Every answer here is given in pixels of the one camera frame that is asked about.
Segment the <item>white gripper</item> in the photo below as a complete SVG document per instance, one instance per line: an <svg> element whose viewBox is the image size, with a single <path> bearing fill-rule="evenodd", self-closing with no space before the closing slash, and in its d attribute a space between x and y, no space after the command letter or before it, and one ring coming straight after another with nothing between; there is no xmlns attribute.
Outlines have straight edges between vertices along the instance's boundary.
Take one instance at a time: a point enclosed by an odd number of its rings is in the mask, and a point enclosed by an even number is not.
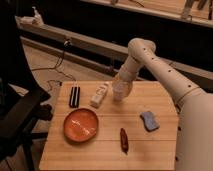
<svg viewBox="0 0 213 171"><path fill-rule="evenodd" d="M135 68L130 69L126 66L122 66L114 77L112 82L112 90L114 87L124 87L127 89L127 97L133 88L133 81L137 78L137 76L138 71Z"/></svg>

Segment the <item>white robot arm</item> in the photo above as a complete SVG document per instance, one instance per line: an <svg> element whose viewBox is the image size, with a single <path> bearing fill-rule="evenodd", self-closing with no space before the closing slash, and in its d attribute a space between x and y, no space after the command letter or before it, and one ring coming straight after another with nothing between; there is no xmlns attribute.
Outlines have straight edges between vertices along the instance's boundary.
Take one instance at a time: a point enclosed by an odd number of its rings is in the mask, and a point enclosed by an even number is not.
<svg viewBox="0 0 213 171"><path fill-rule="evenodd" d="M213 171L213 93L207 93L155 55L155 43L134 38L128 57L112 83L113 97L121 101L145 66L161 83L179 110L176 171Z"/></svg>

